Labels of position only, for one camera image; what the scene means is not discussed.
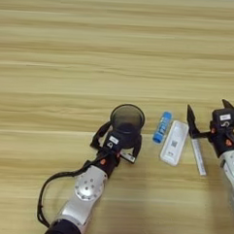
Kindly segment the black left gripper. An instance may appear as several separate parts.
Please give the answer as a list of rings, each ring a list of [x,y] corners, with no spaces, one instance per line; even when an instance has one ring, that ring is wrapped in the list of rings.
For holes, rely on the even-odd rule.
[[[117,153],[116,151],[113,151],[111,149],[102,149],[99,140],[108,132],[110,126],[111,123],[109,121],[103,124],[97,130],[90,143],[93,148],[98,150],[98,153],[96,155],[96,167],[104,171],[107,177],[110,177],[112,175],[122,158],[130,163],[135,163],[142,147],[142,136],[138,136],[133,142],[133,154],[124,150]]]

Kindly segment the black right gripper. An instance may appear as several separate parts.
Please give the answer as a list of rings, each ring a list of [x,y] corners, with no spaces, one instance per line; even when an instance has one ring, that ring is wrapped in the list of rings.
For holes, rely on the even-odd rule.
[[[234,113],[232,104],[222,99],[224,108],[228,108]],[[192,139],[207,138],[211,145],[214,147],[217,157],[221,157],[227,151],[234,151],[234,131],[227,128],[212,128],[208,132],[200,133],[195,125],[195,114],[190,105],[187,105],[187,124],[189,127],[189,135]]]

